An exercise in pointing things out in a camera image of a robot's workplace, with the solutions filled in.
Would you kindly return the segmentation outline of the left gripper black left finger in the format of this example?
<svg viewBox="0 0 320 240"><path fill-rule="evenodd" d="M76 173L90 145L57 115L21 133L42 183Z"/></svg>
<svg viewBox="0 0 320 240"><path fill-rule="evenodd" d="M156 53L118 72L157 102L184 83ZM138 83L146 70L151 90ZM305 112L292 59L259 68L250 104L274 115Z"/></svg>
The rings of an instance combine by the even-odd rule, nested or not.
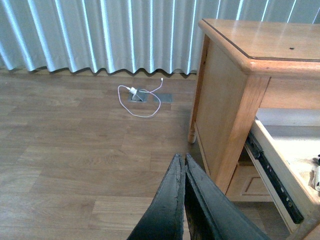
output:
<svg viewBox="0 0 320 240"><path fill-rule="evenodd" d="M185 161L175 154L129 240L181 240L184 233Z"/></svg>

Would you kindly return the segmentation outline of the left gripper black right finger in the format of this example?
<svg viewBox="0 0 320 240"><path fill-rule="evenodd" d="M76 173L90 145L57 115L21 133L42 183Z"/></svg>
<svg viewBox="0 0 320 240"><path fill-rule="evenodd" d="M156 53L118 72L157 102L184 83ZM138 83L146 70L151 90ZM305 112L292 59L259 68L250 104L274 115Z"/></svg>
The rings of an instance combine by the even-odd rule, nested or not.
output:
<svg viewBox="0 0 320 240"><path fill-rule="evenodd" d="M216 186L190 154L185 156L184 205L192 240L268 240Z"/></svg>

